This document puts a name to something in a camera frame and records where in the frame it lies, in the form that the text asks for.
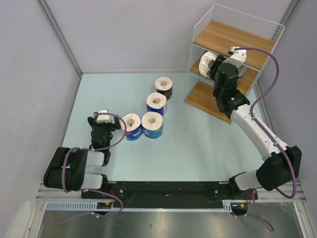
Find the blue monster paper roll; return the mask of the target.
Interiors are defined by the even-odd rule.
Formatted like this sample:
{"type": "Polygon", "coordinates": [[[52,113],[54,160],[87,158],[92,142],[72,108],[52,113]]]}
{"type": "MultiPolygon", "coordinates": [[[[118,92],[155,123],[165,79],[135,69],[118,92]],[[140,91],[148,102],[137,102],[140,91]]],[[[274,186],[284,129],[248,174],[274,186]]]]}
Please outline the blue monster paper roll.
{"type": "Polygon", "coordinates": [[[210,69],[212,65],[215,63],[217,54],[206,51],[200,58],[199,61],[199,73],[204,76],[204,77],[209,77],[210,76],[210,69]]]}

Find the grey paper roll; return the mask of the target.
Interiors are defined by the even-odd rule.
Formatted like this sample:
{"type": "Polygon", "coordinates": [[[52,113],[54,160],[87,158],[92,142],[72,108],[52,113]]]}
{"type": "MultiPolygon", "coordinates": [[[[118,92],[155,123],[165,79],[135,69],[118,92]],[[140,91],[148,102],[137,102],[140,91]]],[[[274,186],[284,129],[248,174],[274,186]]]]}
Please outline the grey paper roll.
{"type": "Polygon", "coordinates": [[[238,81],[241,81],[242,78],[244,77],[248,67],[245,65],[241,65],[237,69],[238,69],[238,81]]]}

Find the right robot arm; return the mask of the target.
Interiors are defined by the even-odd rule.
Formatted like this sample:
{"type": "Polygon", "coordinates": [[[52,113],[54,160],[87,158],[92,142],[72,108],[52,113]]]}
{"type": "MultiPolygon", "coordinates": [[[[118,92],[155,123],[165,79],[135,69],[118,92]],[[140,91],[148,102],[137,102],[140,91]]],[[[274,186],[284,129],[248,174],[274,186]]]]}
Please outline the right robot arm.
{"type": "Polygon", "coordinates": [[[289,198],[293,198],[297,192],[301,150],[280,140],[255,114],[254,106],[237,88],[239,72],[233,61],[218,55],[209,70],[209,76],[214,81],[213,96],[218,110],[243,130],[263,160],[257,170],[242,172],[230,178],[229,195],[240,199],[248,189],[278,190],[291,181],[293,191],[289,198]]]}

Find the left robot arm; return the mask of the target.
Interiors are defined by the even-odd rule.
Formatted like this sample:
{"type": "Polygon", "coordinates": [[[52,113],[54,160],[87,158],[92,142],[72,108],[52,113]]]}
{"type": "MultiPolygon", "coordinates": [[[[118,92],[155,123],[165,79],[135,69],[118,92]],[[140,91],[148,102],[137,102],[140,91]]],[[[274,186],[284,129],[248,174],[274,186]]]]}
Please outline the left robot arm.
{"type": "Polygon", "coordinates": [[[126,123],[118,115],[101,110],[87,118],[91,127],[89,148],[58,147],[44,174],[43,183],[47,188],[62,189],[65,192],[92,189],[98,198],[109,194],[105,175],[90,173],[88,167],[103,167],[109,163],[113,132],[126,129],[126,123]]]}

